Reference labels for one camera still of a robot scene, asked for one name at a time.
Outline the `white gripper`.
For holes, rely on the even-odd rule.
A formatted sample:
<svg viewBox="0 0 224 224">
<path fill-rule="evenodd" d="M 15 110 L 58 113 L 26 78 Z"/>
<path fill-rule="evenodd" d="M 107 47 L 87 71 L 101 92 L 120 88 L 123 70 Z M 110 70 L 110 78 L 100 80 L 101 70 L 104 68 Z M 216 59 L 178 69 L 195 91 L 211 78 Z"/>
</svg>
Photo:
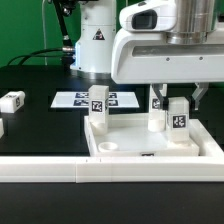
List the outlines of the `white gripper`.
<svg viewBox="0 0 224 224">
<path fill-rule="evenodd" d="M 131 33 L 121 29 L 114 41 L 111 76 L 119 84 L 153 84 L 160 109 L 167 109 L 168 97 L 160 83 L 196 83 L 192 106 L 199 109 L 208 83 L 224 82 L 224 27 L 207 36 L 204 44 L 167 44 L 161 33 Z"/>
</svg>

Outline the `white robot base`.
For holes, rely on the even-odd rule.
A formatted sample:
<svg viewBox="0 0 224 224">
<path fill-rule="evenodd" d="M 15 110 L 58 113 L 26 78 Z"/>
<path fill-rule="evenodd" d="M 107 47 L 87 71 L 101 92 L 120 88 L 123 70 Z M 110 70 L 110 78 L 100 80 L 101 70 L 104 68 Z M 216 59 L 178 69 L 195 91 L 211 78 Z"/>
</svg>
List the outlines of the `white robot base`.
<svg viewBox="0 0 224 224">
<path fill-rule="evenodd" d="M 80 2 L 81 35 L 75 43 L 71 71 L 82 78 L 109 79 L 116 35 L 116 0 Z"/>
</svg>

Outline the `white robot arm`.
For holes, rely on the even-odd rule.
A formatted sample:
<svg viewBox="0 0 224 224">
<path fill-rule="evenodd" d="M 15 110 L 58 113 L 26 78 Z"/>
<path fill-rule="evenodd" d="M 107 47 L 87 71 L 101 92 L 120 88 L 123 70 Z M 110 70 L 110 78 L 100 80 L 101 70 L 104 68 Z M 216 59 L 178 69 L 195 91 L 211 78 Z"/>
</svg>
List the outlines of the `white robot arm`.
<svg viewBox="0 0 224 224">
<path fill-rule="evenodd" d="M 119 84 L 150 84 L 159 107 L 168 83 L 194 83 L 190 105 L 211 82 L 224 82 L 224 22 L 217 0 L 143 0 L 121 10 L 121 29 L 112 50 L 112 79 Z"/>
</svg>

